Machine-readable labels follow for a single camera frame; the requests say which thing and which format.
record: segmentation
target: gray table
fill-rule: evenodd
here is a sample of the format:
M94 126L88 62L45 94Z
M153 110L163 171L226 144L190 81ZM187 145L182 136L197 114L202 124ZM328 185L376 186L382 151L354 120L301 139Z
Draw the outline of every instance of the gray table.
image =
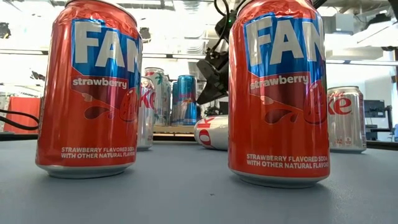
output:
M398 152L332 154L310 189L241 182L227 153L158 142L125 173L54 179L34 164L36 141L0 142L1 224L398 223Z

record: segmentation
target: blue label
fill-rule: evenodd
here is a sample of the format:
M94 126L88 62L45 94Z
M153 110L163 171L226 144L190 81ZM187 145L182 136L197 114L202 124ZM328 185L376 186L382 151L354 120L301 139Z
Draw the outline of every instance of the blue label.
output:
M316 19L264 14L243 26L248 71L257 77L310 72L325 74L323 24Z
M96 19L72 20L72 66L84 76L128 80L128 87L140 83L141 39L120 33Z

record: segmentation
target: table surface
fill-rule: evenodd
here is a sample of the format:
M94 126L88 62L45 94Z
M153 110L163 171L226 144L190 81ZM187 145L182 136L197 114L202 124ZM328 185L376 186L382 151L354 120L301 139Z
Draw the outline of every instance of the table surface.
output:
M309 189L240 181L227 153L157 142L123 174L55 179L34 164L36 141L0 142L0 223L398 223L398 152L331 154Z

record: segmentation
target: blue can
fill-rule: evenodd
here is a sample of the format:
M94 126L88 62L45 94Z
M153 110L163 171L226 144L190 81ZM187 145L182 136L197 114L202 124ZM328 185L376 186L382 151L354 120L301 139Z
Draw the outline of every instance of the blue can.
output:
M178 126L178 82L173 82L172 86L172 126Z
M177 81L177 123L195 125L197 123L197 79L193 75L180 75Z

